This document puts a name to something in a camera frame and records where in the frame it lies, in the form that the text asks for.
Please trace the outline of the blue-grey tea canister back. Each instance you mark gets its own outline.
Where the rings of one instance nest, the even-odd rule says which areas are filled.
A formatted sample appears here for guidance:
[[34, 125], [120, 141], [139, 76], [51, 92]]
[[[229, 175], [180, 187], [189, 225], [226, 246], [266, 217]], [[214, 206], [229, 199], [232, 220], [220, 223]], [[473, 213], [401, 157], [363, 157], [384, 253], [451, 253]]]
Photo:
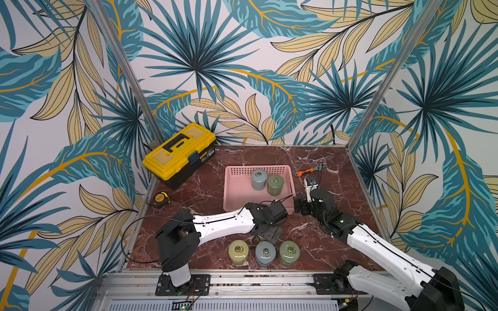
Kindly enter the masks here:
[[262, 169], [255, 169], [251, 175], [251, 184], [254, 190], [263, 190], [266, 187], [267, 173]]

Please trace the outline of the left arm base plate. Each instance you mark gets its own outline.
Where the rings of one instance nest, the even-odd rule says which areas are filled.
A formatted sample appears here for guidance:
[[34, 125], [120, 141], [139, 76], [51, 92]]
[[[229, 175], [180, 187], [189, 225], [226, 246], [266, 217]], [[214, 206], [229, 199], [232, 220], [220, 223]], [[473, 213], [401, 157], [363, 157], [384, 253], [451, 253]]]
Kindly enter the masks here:
[[209, 274], [194, 274], [181, 286], [174, 286], [169, 275], [162, 274], [156, 286], [155, 296], [180, 297], [208, 295], [211, 276]]

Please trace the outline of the blue-grey tea canister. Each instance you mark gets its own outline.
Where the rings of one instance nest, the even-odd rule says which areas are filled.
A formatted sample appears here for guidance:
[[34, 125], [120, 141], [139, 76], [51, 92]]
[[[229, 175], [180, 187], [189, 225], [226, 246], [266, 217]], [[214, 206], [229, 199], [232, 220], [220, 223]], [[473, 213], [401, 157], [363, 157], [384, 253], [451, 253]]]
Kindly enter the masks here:
[[260, 242], [255, 249], [255, 259], [258, 266], [263, 268], [269, 267], [275, 260], [276, 254], [276, 248], [271, 242]]
[[262, 169], [255, 169], [251, 175], [251, 184], [254, 190], [263, 190], [266, 187], [267, 173]]

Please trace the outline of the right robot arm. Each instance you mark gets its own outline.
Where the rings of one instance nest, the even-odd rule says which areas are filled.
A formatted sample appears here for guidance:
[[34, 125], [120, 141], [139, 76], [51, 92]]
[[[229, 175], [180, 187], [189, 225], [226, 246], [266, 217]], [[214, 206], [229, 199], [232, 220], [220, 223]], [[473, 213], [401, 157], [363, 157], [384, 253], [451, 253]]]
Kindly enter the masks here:
[[344, 282], [400, 310], [464, 310], [456, 275], [447, 268], [435, 269], [407, 255], [381, 238], [365, 223], [340, 212], [332, 193], [314, 189], [294, 199], [294, 212], [311, 215], [321, 230], [366, 255], [390, 273], [385, 277], [349, 260], [335, 271]]

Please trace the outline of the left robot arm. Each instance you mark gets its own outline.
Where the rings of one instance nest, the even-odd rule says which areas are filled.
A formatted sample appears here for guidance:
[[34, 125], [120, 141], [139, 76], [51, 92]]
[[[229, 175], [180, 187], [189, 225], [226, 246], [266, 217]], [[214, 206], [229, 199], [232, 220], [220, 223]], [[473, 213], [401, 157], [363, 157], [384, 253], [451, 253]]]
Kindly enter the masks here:
[[288, 216], [279, 200], [249, 202], [238, 210], [210, 216], [181, 210], [155, 235], [159, 264], [172, 286], [179, 289], [192, 280], [189, 262], [199, 246], [230, 235], [267, 232]]

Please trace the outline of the pink plastic basket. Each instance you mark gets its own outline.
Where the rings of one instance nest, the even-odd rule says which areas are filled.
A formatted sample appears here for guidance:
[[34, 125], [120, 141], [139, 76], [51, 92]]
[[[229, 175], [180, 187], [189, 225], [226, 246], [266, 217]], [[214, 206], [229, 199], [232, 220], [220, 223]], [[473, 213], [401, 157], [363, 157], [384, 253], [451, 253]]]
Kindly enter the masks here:
[[[262, 190], [255, 190], [252, 186], [252, 173], [261, 170], [266, 173], [267, 179]], [[272, 175], [279, 175], [283, 179], [281, 193], [277, 196], [268, 194], [267, 183]], [[294, 213], [294, 176], [288, 165], [251, 165], [227, 166], [224, 177], [223, 209], [226, 212], [240, 209], [248, 202], [268, 202], [281, 200], [289, 215]]]

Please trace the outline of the yellow-green tea canister front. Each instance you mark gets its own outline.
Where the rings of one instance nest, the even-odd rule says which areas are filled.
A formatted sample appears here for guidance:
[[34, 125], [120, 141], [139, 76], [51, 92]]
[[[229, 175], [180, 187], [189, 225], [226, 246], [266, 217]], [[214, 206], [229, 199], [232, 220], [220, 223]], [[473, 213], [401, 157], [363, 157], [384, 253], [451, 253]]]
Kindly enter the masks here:
[[228, 248], [228, 255], [236, 266], [242, 266], [248, 260], [249, 247], [245, 241], [233, 241]]

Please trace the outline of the green tea canister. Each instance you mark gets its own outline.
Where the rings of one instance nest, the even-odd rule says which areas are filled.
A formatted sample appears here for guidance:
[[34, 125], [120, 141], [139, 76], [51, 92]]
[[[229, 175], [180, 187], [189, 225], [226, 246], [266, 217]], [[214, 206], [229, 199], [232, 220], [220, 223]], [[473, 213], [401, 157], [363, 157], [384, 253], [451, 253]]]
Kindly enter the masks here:
[[300, 247], [293, 241], [284, 241], [278, 250], [279, 262], [284, 266], [291, 266], [300, 258]]
[[267, 193], [271, 196], [281, 194], [284, 185], [283, 177], [278, 174], [270, 175], [267, 178]]

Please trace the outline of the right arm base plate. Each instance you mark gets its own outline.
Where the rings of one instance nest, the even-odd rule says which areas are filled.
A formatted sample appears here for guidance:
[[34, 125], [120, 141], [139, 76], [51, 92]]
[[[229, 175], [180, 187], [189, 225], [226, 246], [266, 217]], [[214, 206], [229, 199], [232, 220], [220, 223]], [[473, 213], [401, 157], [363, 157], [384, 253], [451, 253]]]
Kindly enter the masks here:
[[315, 288], [317, 295], [363, 295], [350, 285], [345, 276], [334, 273], [316, 273], [313, 274], [311, 285]]

